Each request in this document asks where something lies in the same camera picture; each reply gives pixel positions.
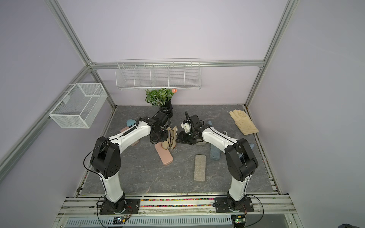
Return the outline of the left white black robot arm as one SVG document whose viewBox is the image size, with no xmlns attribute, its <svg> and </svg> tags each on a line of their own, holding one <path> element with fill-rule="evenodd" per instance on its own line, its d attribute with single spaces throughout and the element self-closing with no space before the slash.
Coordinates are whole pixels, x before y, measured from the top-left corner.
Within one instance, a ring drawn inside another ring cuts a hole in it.
<svg viewBox="0 0 365 228">
<path fill-rule="evenodd" d="M 118 174 L 121 168 L 120 154 L 145 136 L 150 137 L 152 144 L 167 140 L 169 126 L 167 108 L 163 107 L 153 117 L 138 118 L 134 124 L 114 136 L 97 139 L 90 164 L 101 176 L 109 202 L 120 203 L 125 195 Z"/>
</svg>

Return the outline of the mint case blue glasses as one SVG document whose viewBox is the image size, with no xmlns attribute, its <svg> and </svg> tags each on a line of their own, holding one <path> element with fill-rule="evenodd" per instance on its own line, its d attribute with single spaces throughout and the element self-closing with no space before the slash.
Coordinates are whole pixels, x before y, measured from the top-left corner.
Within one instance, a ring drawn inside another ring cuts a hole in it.
<svg viewBox="0 0 365 228">
<path fill-rule="evenodd" d="M 211 149 L 210 149 L 210 159 L 214 160 L 214 161 L 219 161 L 221 158 L 221 150 L 219 148 L 217 148 L 214 145 L 211 145 Z"/>
</svg>

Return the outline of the pink case black sunglasses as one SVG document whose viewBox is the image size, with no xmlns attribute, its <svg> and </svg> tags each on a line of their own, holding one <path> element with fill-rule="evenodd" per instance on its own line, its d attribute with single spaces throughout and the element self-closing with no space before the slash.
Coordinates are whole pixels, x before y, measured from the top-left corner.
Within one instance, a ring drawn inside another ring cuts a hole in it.
<svg viewBox="0 0 365 228">
<path fill-rule="evenodd" d="M 155 149 L 157 151 L 157 154 L 159 155 L 163 165 L 168 165 L 173 162 L 173 157 L 169 150 L 166 150 L 162 147 L 162 143 L 159 142 L 155 144 Z"/>
</svg>

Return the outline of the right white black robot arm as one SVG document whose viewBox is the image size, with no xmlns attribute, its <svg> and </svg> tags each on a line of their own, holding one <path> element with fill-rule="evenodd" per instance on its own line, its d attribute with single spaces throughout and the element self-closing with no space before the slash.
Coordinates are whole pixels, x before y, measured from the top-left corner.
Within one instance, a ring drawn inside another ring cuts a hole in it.
<svg viewBox="0 0 365 228">
<path fill-rule="evenodd" d="M 232 176 L 227 201 L 235 207 L 243 204 L 247 198 L 248 183 L 259 166 L 249 142 L 244 138 L 235 139 L 218 132 L 197 115 L 190 116 L 185 112 L 185 117 L 186 120 L 182 122 L 183 131 L 178 133 L 176 142 L 193 145 L 205 141 L 222 151 Z"/>
</svg>

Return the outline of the grey mint case red sunglasses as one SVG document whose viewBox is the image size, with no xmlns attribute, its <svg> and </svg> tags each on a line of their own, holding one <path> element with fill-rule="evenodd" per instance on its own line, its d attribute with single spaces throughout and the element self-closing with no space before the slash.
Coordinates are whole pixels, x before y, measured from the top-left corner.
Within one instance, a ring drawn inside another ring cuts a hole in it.
<svg viewBox="0 0 365 228">
<path fill-rule="evenodd" d="M 194 164 L 194 180 L 204 182 L 206 178 L 206 156 L 196 155 Z"/>
</svg>

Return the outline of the pink hard glasses case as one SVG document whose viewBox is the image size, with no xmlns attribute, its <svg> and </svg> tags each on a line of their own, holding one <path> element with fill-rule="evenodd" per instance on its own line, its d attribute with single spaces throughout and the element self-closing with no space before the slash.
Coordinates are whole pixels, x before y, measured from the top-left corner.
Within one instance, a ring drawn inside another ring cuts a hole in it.
<svg viewBox="0 0 365 228">
<path fill-rule="evenodd" d="M 127 130 L 129 130 L 129 129 L 130 129 L 130 127 L 126 126 L 126 127 L 124 127 L 123 129 L 121 129 L 121 130 L 120 130 L 120 133 L 124 133 L 124 132 L 126 132 Z M 130 146 L 135 146 L 135 145 L 137 145 L 139 142 L 140 142 L 140 140 L 137 140 L 137 141 L 135 141 L 134 143 L 132 143 Z"/>
</svg>

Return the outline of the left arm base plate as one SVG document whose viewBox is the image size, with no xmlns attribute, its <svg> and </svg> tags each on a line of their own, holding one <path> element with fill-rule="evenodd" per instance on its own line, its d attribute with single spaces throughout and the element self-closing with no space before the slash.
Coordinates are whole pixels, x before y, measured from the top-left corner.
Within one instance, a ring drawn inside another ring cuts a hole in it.
<svg viewBox="0 0 365 228">
<path fill-rule="evenodd" d="M 122 199 L 116 203 L 104 199 L 99 201 L 97 206 L 101 215 L 131 215 L 138 213 L 140 203 L 140 199 Z"/>
</svg>

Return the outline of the plaid beige glasses case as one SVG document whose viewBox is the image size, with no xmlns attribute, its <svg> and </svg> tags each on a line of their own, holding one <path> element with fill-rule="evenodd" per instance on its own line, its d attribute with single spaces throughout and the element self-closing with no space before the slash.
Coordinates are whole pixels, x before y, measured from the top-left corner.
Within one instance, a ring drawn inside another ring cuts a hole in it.
<svg viewBox="0 0 365 228">
<path fill-rule="evenodd" d="M 177 126 L 173 128 L 168 127 L 166 132 L 167 132 L 167 140 L 162 142 L 162 148 L 165 150 L 173 150 L 176 147 L 178 127 Z"/>
</svg>

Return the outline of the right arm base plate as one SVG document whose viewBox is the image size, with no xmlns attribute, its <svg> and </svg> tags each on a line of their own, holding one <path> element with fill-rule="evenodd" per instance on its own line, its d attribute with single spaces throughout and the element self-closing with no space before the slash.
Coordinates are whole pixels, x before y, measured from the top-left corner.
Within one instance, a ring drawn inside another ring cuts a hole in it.
<svg viewBox="0 0 365 228">
<path fill-rule="evenodd" d="M 249 197 L 244 197 L 240 201 L 235 201 L 230 197 L 217 197 L 212 206 L 217 213 L 254 212 L 253 203 Z"/>
</svg>

